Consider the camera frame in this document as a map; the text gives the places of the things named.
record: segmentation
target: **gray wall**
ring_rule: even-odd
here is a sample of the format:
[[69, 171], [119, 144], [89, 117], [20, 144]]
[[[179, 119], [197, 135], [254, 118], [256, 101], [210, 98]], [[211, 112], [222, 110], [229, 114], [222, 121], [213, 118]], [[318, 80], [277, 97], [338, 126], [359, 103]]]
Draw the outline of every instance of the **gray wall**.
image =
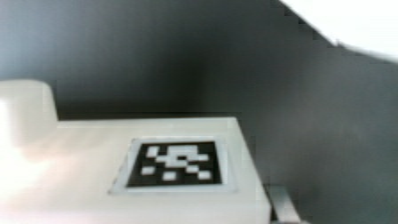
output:
[[0, 5], [0, 79], [50, 83], [62, 119], [236, 116], [304, 218], [398, 222], [396, 65], [332, 48], [270, 1]]

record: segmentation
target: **black square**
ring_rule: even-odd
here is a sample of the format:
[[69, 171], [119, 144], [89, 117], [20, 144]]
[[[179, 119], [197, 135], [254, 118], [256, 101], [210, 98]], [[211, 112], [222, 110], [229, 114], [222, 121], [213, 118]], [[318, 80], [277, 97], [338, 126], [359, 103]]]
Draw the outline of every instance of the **black square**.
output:
[[220, 184], [215, 142], [140, 145], [126, 187]]

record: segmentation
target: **qr code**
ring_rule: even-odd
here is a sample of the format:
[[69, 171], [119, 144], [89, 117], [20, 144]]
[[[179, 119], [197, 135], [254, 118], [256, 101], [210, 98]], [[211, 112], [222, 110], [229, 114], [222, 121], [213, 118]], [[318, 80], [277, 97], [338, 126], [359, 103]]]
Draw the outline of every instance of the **qr code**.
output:
[[126, 187], [220, 184], [215, 142], [142, 144]]

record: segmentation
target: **white platform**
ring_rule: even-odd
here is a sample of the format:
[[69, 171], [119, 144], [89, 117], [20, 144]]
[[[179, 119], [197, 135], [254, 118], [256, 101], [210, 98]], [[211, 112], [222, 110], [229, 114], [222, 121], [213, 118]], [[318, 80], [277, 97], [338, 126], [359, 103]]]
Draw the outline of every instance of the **white platform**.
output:
[[[18, 92], [25, 85], [48, 89], [39, 82], [0, 82], [2, 105], [16, 100], [2, 94], [4, 87]], [[52, 95], [37, 100], [52, 102]], [[28, 114], [11, 112], [4, 106], [0, 122]], [[2, 144], [2, 224], [268, 224], [270, 203], [235, 118], [68, 121], [46, 126], [28, 143]], [[5, 125], [2, 131], [12, 134]], [[190, 192], [178, 186], [171, 192], [114, 194], [133, 139], [197, 136], [222, 139], [233, 188]]]

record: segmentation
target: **white object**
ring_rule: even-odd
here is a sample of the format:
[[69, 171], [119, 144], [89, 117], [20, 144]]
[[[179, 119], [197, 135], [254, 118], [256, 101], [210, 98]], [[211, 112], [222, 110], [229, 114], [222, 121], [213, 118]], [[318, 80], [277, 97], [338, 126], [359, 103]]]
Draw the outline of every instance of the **white object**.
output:
[[334, 45], [398, 62], [394, 0], [281, 0]]
[[[57, 121], [50, 88], [28, 80], [0, 82], [0, 115], [0, 223], [268, 224], [270, 203], [235, 118]], [[204, 184], [206, 190], [171, 185], [112, 193], [133, 145], [199, 138], [219, 140], [219, 190]], [[149, 157], [160, 154], [151, 150]], [[140, 171], [151, 176], [158, 168]]]

